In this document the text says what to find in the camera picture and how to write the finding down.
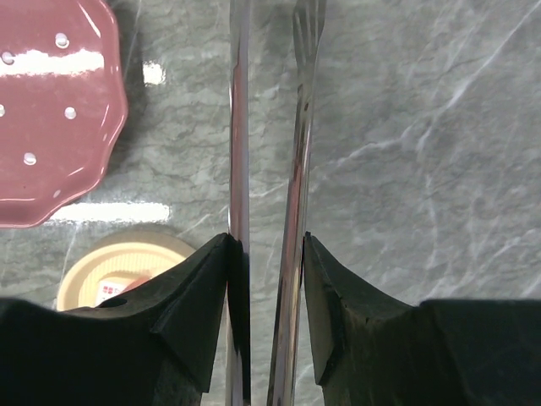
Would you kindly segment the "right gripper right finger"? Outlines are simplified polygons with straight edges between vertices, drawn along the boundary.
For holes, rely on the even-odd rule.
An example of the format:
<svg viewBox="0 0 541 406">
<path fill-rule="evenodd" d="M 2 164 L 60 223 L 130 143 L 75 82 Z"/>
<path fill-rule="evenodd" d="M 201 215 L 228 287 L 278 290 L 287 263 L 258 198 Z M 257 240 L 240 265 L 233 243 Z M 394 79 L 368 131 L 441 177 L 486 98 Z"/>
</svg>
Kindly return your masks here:
<svg viewBox="0 0 541 406">
<path fill-rule="evenodd" d="M 328 405 L 537 405 L 540 303 L 411 306 L 303 243 L 314 377 Z"/>
</svg>

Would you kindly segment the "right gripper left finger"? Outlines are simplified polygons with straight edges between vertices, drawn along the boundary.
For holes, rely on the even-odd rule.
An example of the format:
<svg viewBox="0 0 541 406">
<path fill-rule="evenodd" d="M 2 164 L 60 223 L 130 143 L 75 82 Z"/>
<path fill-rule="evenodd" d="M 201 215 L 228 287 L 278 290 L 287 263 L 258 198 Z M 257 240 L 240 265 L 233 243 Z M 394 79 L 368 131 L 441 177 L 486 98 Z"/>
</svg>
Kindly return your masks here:
<svg viewBox="0 0 541 406">
<path fill-rule="evenodd" d="M 1 301 L 4 405 L 198 405 L 209 391 L 228 281 L 247 256 L 221 233 L 95 308 Z"/>
</svg>

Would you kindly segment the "cream lid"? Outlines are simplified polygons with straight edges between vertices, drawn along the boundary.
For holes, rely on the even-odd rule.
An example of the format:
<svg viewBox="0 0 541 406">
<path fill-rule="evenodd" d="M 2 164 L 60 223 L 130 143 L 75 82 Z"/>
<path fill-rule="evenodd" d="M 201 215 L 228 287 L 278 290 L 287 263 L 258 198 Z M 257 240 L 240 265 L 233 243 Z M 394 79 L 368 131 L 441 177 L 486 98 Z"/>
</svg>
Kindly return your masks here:
<svg viewBox="0 0 541 406">
<path fill-rule="evenodd" d="M 107 236 L 63 277 L 56 310 L 96 307 L 133 283 L 162 274 L 194 252 L 181 239 L 165 233 L 129 231 Z"/>
</svg>

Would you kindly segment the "metal tongs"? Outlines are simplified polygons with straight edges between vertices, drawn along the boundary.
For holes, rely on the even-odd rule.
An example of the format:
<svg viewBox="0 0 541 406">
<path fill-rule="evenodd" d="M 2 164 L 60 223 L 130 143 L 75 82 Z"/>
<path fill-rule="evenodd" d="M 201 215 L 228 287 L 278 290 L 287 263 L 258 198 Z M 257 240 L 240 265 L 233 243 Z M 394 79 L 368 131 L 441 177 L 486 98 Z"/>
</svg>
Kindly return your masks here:
<svg viewBox="0 0 541 406">
<path fill-rule="evenodd" d="M 292 15 L 293 44 L 298 70 L 298 100 L 266 400 L 269 405 L 294 403 L 314 88 L 320 40 L 325 26 L 325 11 L 324 1 L 298 1 Z M 228 405 L 251 403 L 249 20 L 250 3 L 232 1 L 228 232 L 234 240 L 234 247 L 227 282 L 226 403 Z"/>
</svg>

